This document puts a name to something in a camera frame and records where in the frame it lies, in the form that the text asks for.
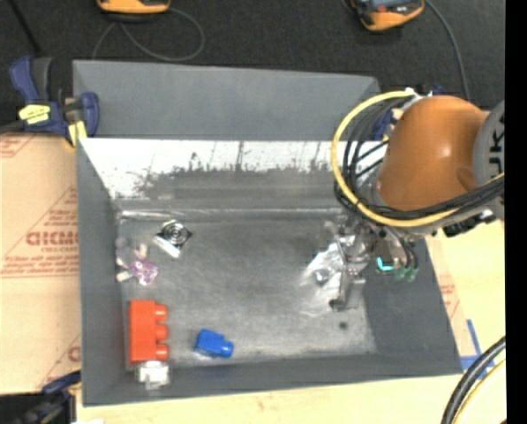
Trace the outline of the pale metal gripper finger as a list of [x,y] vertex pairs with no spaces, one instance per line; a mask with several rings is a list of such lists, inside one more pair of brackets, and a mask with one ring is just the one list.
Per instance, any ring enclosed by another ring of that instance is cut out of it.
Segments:
[[347,268],[340,275],[338,295],[330,300],[330,307],[335,312],[357,309],[363,298],[365,278],[356,268]]
[[336,241],[345,268],[355,267],[358,264],[358,246],[355,235],[341,236]]

